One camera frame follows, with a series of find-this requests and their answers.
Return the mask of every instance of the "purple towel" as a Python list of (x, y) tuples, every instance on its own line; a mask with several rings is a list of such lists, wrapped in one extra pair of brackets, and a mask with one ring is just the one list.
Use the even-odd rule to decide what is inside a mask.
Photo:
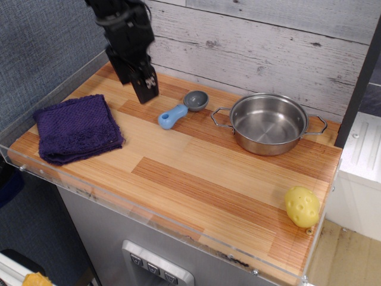
[(40, 135), (39, 154), (64, 165), (116, 148), (124, 141), (101, 94), (67, 100), (33, 115)]

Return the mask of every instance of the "metal pot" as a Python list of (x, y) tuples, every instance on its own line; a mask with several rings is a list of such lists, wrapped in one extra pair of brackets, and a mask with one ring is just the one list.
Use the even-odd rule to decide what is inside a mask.
[[(218, 124), (214, 115), (230, 110), (232, 125)], [(278, 94), (253, 94), (238, 100), (232, 108), (219, 107), (211, 117), (217, 126), (233, 129), (237, 143), (254, 154), (275, 156), (290, 151), (303, 135), (320, 135), (327, 122), (319, 115), (324, 128), (321, 132), (306, 132), (307, 113), (294, 100)]]

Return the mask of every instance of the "yellow ball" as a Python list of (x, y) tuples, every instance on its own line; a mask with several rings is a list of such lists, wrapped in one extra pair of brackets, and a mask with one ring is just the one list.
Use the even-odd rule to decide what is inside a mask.
[(303, 186), (294, 186), (285, 194), (289, 218), (300, 228), (310, 228), (319, 221), (320, 202), (316, 195)]

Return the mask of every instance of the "pot handle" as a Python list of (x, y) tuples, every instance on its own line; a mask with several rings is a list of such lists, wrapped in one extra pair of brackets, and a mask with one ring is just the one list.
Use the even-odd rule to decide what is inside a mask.
[(321, 134), (323, 134), (323, 132), (328, 127), (327, 122), (324, 119), (322, 119), (319, 115), (309, 115), (309, 117), (318, 117), (321, 120), (321, 122), (324, 123), (324, 127), (323, 127), (323, 129), (320, 132), (304, 132), (304, 135), (321, 135)]
[(219, 126), (219, 127), (232, 128), (232, 130), (233, 130), (233, 134), (234, 134), (235, 130), (234, 130), (234, 128), (233, 128), (232, 125), (219, 124), (219, 123), (216, 121), (216, 119), (214, 118), (213, 115), (215, 115), (215, 114), (216, 114), (217, 112), (219, 112), (220, 110), (230, 110), (230, 108), (227, 108), (227, 107), (219, 107), (219, 108), (217, 108), (216, 111), (213, 112), (213, 113), (210, 115), (210, 117), (212, 117), (212, 119), (213, 119), (213, 121), (214, 121), (214, 124), (216, 124), (216, 125)]

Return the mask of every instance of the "yellow toy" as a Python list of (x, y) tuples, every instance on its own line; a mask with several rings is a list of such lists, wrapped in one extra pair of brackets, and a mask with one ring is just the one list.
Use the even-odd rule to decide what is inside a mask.
[(303, 186), (294, 186), (285, 194), (287, 215), (300, 228), (310, 228), (319, 220), (320, 202)]
[(22, 286), (53, 286), (52, 282), (40, 272), (25, 276)]

